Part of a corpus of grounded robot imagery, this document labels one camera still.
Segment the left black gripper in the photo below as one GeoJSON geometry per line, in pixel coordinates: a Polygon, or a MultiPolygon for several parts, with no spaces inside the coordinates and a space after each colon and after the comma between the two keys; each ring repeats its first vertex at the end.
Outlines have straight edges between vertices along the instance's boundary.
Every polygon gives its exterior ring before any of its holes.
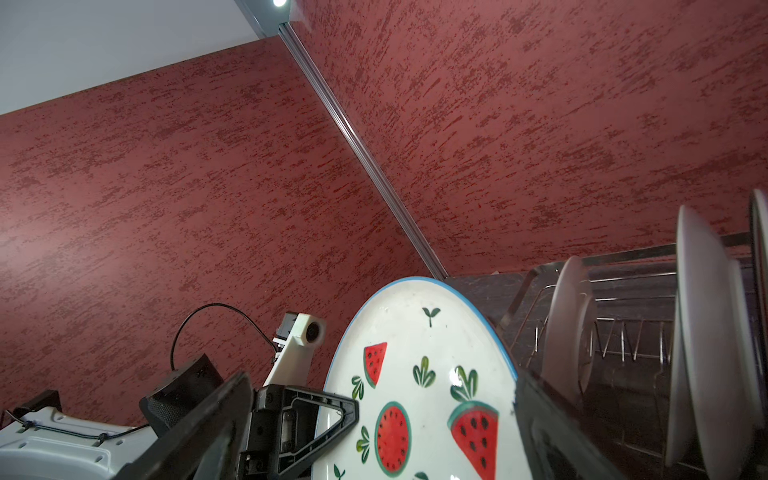
{"type": "Polygon", "coordinates": [[[298,479],[359,421],[350,397],[282,385],[254,394],[238,479],[298,479]]]}

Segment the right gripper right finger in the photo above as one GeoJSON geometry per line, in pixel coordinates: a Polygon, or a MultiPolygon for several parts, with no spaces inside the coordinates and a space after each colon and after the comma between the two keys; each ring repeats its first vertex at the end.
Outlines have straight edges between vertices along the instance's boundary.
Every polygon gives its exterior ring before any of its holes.
{"type": "Polygon", "coordinates": [[[534,479],[629,477],[606,439],[536,374],[518,374],[514,411],[534,479]]]}

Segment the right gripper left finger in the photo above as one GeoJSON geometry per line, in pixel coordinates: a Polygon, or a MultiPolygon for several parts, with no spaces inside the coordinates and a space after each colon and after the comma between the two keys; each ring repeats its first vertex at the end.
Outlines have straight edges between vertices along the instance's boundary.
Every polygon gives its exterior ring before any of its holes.
{"type": "Polygon", "coordinates": [[[234,479],[253,400],[249,376],[233,375],[117,479],[234,479]]]}

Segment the watermelon pattern plate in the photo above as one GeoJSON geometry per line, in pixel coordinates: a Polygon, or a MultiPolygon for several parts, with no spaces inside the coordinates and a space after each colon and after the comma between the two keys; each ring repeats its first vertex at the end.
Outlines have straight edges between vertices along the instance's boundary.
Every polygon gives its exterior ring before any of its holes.
{"type": "Polygon", "coordinates": [[[518,372],[480,311],[443,282],[410,277],[358,311],[324,389],[358,420],[312,465],[315,479],[528,479],[518,372]]]}

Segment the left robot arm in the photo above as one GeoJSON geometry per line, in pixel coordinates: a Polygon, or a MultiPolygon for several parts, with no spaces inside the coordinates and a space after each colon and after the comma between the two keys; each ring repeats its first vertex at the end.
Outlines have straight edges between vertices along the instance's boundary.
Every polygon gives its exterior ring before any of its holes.
{"type": "Polygon", "coordinates": [[[359,404],[296,386],[223,380],[207,356],[174,372],[121,427],[65,416],[56,390],[9,412],[4,479],[304,479],[358,422],[359,404]]]}

